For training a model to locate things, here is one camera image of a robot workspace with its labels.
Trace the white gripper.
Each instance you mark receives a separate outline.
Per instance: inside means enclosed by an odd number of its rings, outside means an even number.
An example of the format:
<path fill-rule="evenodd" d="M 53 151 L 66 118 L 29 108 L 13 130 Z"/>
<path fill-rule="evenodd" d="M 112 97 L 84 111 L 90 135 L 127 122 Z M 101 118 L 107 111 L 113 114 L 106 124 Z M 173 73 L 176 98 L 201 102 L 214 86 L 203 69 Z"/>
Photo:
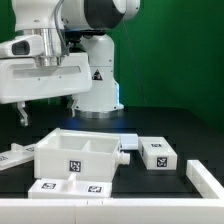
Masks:
<path fill-rule="evenodd" d="M 37 67 L 33 58 L 0 60 L 0 103 L 14 103 L 22 126 L 29 124 L 24 101 L 71 95 L 67 108 L 74 117 L 77 98 L 72 94 L 88 91 L 91 86 L 84 52 L 72 53 L 60 66 L 50 67 Z"/>

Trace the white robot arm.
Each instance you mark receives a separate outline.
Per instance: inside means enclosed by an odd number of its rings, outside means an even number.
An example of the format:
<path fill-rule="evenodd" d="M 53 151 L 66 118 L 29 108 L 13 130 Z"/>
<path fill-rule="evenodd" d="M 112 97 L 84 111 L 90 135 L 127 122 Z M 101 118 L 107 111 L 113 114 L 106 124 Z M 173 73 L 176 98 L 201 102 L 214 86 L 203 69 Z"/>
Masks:
<path fill-rule="evenodd" d="M 11 0 L 17 35 L 0 43 L 0 103 L 69 96 L 73 115 L 108 118 L 123 108 L 106 34 L 136 16 L 140 0 Z"/>

